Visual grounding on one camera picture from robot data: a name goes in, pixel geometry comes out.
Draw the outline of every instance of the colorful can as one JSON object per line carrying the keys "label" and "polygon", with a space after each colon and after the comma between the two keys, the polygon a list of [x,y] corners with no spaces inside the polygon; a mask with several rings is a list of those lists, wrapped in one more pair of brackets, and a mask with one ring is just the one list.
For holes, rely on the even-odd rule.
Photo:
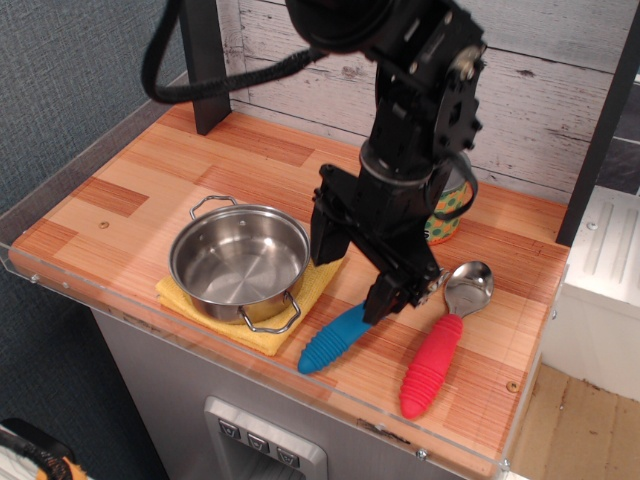
{"label": "colorful can", "polygon": [[[467,165],[471,166],[469,157],[465,154],[462,154],[462,156]],[[449,176],[447,185],[444,187],[435,211],[439,213],[453,212],[459,209],[467,200],[467,182],[460,172],[454,169]],[[424,236],[429,245],[437,245],[450,239],[459,225],[460,217],[444,221],[432,215],[424,226]]]}

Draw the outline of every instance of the pot rim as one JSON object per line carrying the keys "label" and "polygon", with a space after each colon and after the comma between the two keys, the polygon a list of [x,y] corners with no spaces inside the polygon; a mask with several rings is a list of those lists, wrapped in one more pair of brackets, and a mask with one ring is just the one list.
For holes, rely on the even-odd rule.
{"label": "pot rim", "polygon": [[[203,298],[199,295],[196,295],[194,293],[192,293],[187,287],[186,285],[184,285],[184,283],[182,282],[182,279],[180,278],[180,276],[177,274],[176,272],[176,252],[178,252],[179,248],[182,246],[184,240],[186,238],[189,237],[190,234],[193,234],[193,232],[197,229],[197,228],[201,228],[203,226],[203,224],[207,224],[210,222],[215,222],[218,219],[222,219],[222,218],[226,218],[229,216],[235,216],[235,215],[241,215],[241,214],[253,214],[253,215],[261,215],[261,216],[269,216],[269,217],[275,217],[278,218],[282,221],[284,221],[291,229],[292,231],[296,231],[300,234],[303,243],[304,243],[304,259],[302,259],[302,268],[300,269],[300,271],[298,272],[298,274],[291,280],[291,282],[289,283],[289,285],[286,288],[281,289],[278,292],[275,292],[273,295],[268,296],[268,297],[264,297],[262,299],[259,300],[255,300],[252,302],[245,302],[245,303],[220,303],[220,302],[216,302],[207,298]],[[284,295],[285,292],[287,292],[289,289],[291,289],[294,285],[296,285],[296,283],[298,281],[300,281],[300,279],[302,278],[302,275],[304,274],[305,270],[307,269],[309,262],[311,260],[311,242],[309,240],[309,234],[307,233],[307,231],[305,230],[305,228],[300,224],[300,222],[298,222],[295,218],[293,218],[291,215],[289,215],[288,213],[279,210],[275,207],[271,207],[268,205],[258,205],[258,204],[237,204],[237,205],[228,205],[228,206],[224,206],[224,207],[219,207],[215,210],[211,210],[207,213],[204,213],[203,215],[196,217],[195,219],[191,220],[181,231],[180,233],[178,233],[178,235],[176,236],[176,238],[174,239],[171,248],[169,250],[169,272],[171,274],[171,276],[173,277],[173,280],[178,284],[178,286],[190,297],[192,298],[196,298],[199,301],[209,304],[209,305],[215,305],[215,306],[220,306],[220,307],[229,307],[229,308],[240,308],[243,306],[249,306],[249,305],[256,305],[262,302],[266,302],[269,301],[271,299],[274,299],[276,297],[278,297],[279,295]]]}

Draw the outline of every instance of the pot handle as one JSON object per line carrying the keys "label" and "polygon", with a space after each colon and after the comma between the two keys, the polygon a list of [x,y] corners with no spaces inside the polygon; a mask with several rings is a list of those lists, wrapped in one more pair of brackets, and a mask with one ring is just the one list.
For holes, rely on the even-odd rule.
{"label": "pot handle", "polygon": [[196,205],[191,207],[191,210],[189,210],[189,214],[191,215],[191,218],[193,220],[196,219],[196,210],[198,208],[200,208],[204,202],[208,202],[209,200],[229,200],[234,205],[238,204],[236,199],[233,198],[231,195],[209,195],[209,196],[206,196],[202,200],[200,200]]}
{"label": "pot handle", "polygon": [[289,328],[291,328],[291,325],[293,325],[293,322],[295,322],[298,319],[298,317],[301,315],[301,313],[302,313],[300,311],[300,306],[298,305],[298,302],[296,302],[296,299],[293,298],[293,295],[291,295],[288,291],[285,291],[284,292],[284,298],[291,302],[291,305],[293,305],[293,308],[296,310],[296,313],[293,315],[293,317],[291,317],[289,319],[287,324],[284,327],[281,327],[281,328],[258,328],[258,327],[253,325],[253,323],[251,322],[251,319],[245,313],[243,307],[240,307],[238,309],[238,311],[240,312],[240,315],[242,315],[242,318],[244,318],[244,321],[247,324],[247,327],[249,327],[249,329],[252,332],[255,332],[255,333],[274,333],[274,334],[284,333],[287,330],[289,330]]}

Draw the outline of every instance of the yellow cloth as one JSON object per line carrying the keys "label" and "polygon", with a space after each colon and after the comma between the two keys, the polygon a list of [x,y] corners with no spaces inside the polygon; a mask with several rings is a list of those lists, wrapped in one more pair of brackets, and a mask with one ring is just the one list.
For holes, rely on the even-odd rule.
{"label": "yellow cloth", "polygon": [[[335,275],[341,263],[342,260],[337,260],[320,267],[315,267],[312,263],[309,263],[309,266],[302,274],[300,292],[296,296],[296,302],[301,310],[300,317],[291,325],[289,330],[280,334],[252,332],[245,323],[230,325],[199,312],[191,303],[189,295],[187,295],[170,276],[158,282],[156,291],[159,294],[160,303],[165,307],[181,313],[185,317],[217,333],[226,335],[247,347],[272,357],[277,353],[278,348],[280,348],[284,341],[289,338],[289,335],[300,325],[300,322],[304,320],[304,317],[313,305],[315,305],[318,298],[320,298],[320,295]],[[283,312],[258,323],[256,326],[260,328],[283,327],[294,313],[295,310],[293,306],[289,305]]]}

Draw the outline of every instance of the red silicone handle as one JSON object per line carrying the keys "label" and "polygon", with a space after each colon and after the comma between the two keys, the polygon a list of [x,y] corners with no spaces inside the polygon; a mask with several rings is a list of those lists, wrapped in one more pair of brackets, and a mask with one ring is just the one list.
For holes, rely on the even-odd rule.
{"label": "red silicone handle", "polygon": [[444,383],[458,341],[462,318],[448,313],[433,326],[418,349],[402,382],[400,408],[405,418],[425,412]]}

